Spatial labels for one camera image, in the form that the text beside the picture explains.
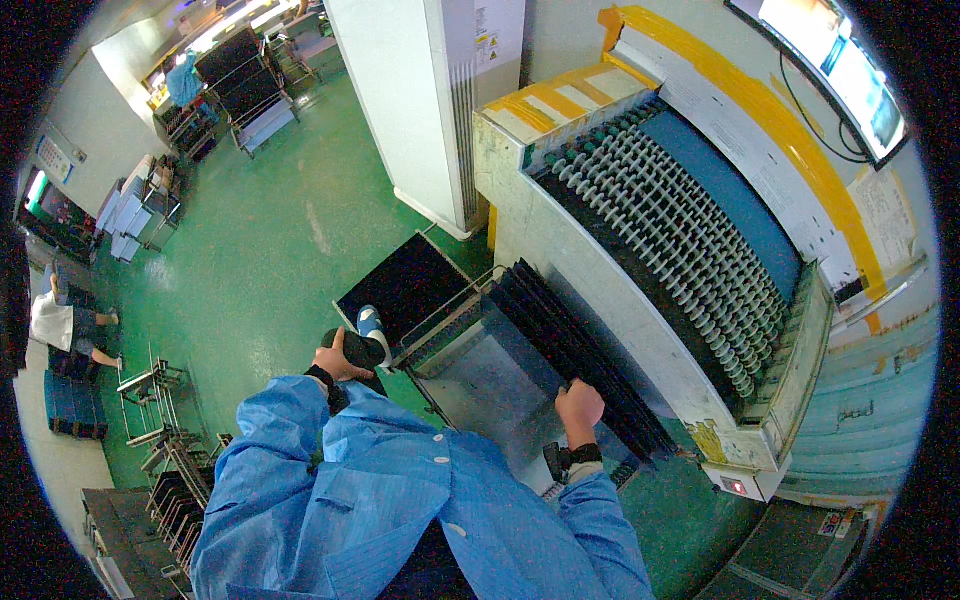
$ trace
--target paper notice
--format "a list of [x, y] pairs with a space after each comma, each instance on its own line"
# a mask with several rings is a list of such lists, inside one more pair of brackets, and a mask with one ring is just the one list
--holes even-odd
[[910, 262], [917, 225], [910, 202], [890, 168], [869, 171], [847, 191], [860, 212], [863, 228], [874, 247], [885, 275], [892, 275]]
[[51, 179], [67, 183], [70, 174], [73, 173], [73, 163], [47, 135], [40, 137], [40, 143], [36, 146], [36, 155], [40, 159], [43, 170]]

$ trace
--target sticker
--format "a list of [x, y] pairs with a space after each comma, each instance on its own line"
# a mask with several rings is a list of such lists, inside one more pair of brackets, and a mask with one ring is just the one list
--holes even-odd
[[817, 532], [817, 535], [832, 538], [836, 535], [841, 520], [843, 520], [843, 516], [840, 513], [827, 513], [827, 516], [824, 517], [824, 522], [820, 524], [820, 530]]
[[843, 521], [840, 522], [840, 526], [837, 527], [836, 538], [842, 540], [850, 532], [850, 528], [853, 526], [853, 511], [847, 510], [847, 515], [843, 517]]

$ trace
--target black wristband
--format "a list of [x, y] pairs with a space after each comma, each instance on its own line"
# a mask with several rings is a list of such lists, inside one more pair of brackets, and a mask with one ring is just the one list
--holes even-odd
[[347, 395], [344, 394], [344, 391], [336, 385], [336, 382], [333, 380], [333, 377], [330, 375], [330, 373], [324, 371], [317, 365], [310, 365], [310, 369], [308, 369], [304, 375], [317, 377], [325, 384], [326, 403], [330, 407], [331, 417], [336, 417], [340, 411], [350, 406], [350, 402], [347, 400]]
[[330, 389], [330, 386], [332, 386], [333, 383], [334, 383], [333, 377], [330, 375], [330, 373], [324, 371], [323, 369], [321, 369], [321, 368], [318, 367], [317, 365], [310, 365], [310, 368], [307, 369], [307, 371], [306, 371], [306, 373], [304, 373], [304, 375], [309, 375], [309, 376], [311, 376], [311, 377], [317, 377], [318, 379], [320, 379], [320, 380], [325, 384], [325, 386], [326, 386], [326, 388], [327, 388], [328, 391], [329, 391], [329, 389]]
[[602, 462], [603, 455], [600, 453], [600, 446], [597, 444], [583, 444], [576, 450], [570, 450], [571, 465]]

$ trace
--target person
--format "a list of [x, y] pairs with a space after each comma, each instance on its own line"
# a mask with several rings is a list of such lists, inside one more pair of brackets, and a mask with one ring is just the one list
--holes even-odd
[[220, 117], [216, 111], [204, 99], [204, 82], [194, 73], [194, 65], [197, 63], [197, 53], [188, 50], [183, 58], [183, 62], [177, 64], [177, 55], [172, 54], [167, 57], [161, 69], [166, 78], [167, 91], [170, 92], [170, 100], [175, 106], [182, 110], [187, 110], [191, 105], [200, 107], [214, 122]]
[[197, 598], [653, 597], [592, 445], [604, 411], [592, 387], [575, 380], [556, 398], [574, 465], [555, 513], [493, 442], [389, 400], [372, 306], [357, 330], [329, 331], [305, 375], [237, 408], [242, 436], [216, 463], [191, 561]]
[[110, 358], [90, 341], [97, 326], [120, 324], [120, 318], [116, 314], [101, 315], [77, 306], [60, 306], [57, 304], [57, 298], [60, 297], [59, 281], [56, 273], [50, 274], [50, 292], [34, 300], [30, 319], [31, 335], [64, 352], [76, 350], [101, 365], [114, 367], [121, 372], [123, 356]]

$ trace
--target sneaker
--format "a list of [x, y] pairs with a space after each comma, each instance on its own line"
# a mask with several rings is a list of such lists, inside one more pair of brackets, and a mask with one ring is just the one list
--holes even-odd
[[386, 358], [383, 359], [383, 362], [380, 363], [378, 367], [390, 367], [391, 363], [394, 362], [394, 357], [390, 353], [390, 344], [387, 343], [387, 336], [383, 333], [383, 322], [380, 321], [380, 313], [376, 312], [376, 309], [369, 304], [360, 309], [360, 316], [357, 317], [357, 332], [360, 334], [360, 337], [371, 338], [380, 343], [380, 346], [383, 347], [383, 351], [386, 354]]

